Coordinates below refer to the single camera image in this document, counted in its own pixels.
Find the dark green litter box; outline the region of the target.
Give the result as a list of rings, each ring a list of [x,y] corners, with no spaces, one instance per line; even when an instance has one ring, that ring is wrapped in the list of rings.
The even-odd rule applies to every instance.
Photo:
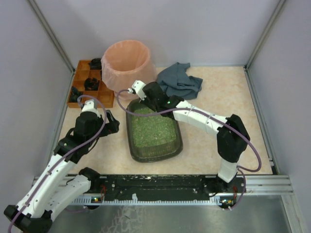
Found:
[[[137,162],[170,159],[183,150],[179,124],[168,117],[134,116],[127,113],[126,129],[130,154]]]

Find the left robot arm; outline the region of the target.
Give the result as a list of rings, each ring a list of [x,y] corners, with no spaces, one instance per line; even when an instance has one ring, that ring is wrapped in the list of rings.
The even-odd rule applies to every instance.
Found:
[[[67,173],[90,152],[90,147],[99,138],[117,133],[119,125],[109,110],[103,116],[94,107],[82,110],[75,127],[59,141],[54,155],[30,191],[16,205],[5,208],[4,215],[10,221],[8,232],[17,227],[23,233],[46,233],[74,199],[96,190],[100,186],[100,174],[85,167],[62,190],[56,191]]]

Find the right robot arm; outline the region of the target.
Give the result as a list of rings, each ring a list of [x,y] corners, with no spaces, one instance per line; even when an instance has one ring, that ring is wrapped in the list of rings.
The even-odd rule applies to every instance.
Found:
[[[203,111],[176,95],[168,96],[157,84],[136,82],[137,95],[147,107],[176,121],[188,123],[214,136],[221,165],[217,176],[226,183],[237,174],[237,165],[246,150],[250,136],[241,118],[235,114],[224,117]]]

